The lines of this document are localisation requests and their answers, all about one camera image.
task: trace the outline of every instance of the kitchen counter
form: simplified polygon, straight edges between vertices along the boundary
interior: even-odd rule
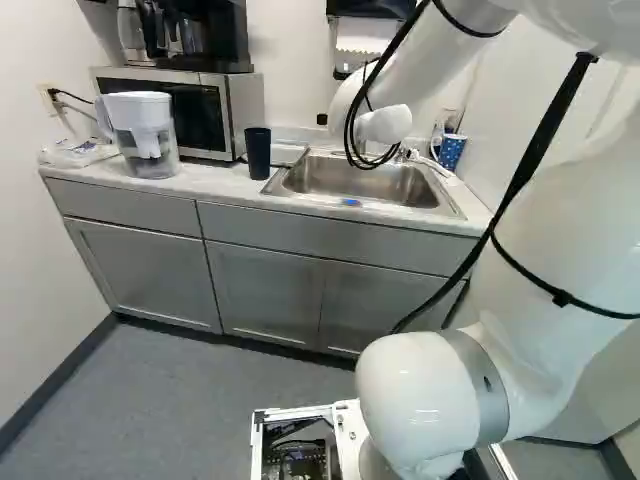
[[[272,160],[278,160],[277,151]],[[272,168],[271,176],[277,170],[277,168]],[[369,210],[343,205],[321,205],[297,198],[263,195],[260,191],[268,180],[251,180],[248,166],[238,162],[220,166],[183,163],[182,171],[178,175],[163,180],[145,180],[129,176],[122,156],[73,170],[41,165],[40,174],[45,177],[172,195],[225,205],[253,207],[467,237],[480,236],[491,218],[491,212],[463,182],[455,177],[445,180],[437,174],[435,177],[438,181],[441,181],[444,190],[466,218],[434,215],[427,210],[419,211],[398,207],[389,208],[388,210],[384,208]]]

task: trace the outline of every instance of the baseboard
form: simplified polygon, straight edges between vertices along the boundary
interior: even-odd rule
[[[144,328],[145,330],[151,330],[153,332],[165,333],[213,345],[228,345],[230,347],[241,348],[243,350],[252,350],[254,352],[266,353],[267,355],[277,355],[279,357],[291,358],[301,362],[315,363],[325,367],[339,368],[341,370],[354,371],[356,368],[355,360],[327,353],[311,352],[308,350],[300,350],[298,348],[285,347],[275,343],[261,342],[260,340],[194,330],[188,327],[156,322],[154,320],[147,320],[121,313],[117,315],[118,319],[122,323]]]
[[[0,457],[18,439],[51,397],[73,376],[75,371],[102,344],[118,325],[111,313],[78,345],[51,375],[33,392],[18,411],[0,427]]]

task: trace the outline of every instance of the silver band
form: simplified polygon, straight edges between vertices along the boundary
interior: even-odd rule
[[[456,351],[475,388],[480,411],[476,445],[500,442],[509,430],[509,401],[498,369],[482,346],[466,333],[448,329],[439,334]]]

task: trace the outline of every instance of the floor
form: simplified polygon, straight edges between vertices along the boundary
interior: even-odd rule
[[[0,478],[248,479],[254,409],[354,396],[351,372],[121,325],[0,458]]]

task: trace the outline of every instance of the power cord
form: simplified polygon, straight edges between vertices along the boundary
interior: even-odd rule
[[[74,95],[73,93],[67,92],[66,90],[60,90],[59,88],[48,88],[47,93],[51,97],[51,100],[54,102],[58,102],[58,95],[66,95],[68,97],[74,98],[79,102],[86,103],[87,105],[93,105],[93,102],[87,100],[86,98],[79,97]]]

